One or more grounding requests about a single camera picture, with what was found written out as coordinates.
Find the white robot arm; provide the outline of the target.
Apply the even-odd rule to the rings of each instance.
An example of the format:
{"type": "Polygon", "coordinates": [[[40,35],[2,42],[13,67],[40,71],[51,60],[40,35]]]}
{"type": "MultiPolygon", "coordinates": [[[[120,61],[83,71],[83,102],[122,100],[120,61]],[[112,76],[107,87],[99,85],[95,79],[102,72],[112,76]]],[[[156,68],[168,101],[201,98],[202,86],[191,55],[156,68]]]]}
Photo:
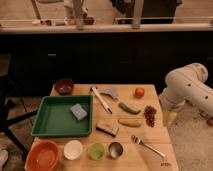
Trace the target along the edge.
{"type": "Polygon", "coordinates": [[[208,71],[200,63],[192,63],[167,73],[166,87],[159,95],[164,126],[172,123],[186,101],[197,106],[207,117],[213,118],[213,88],[205,85],[207,79],[208,71]]]}

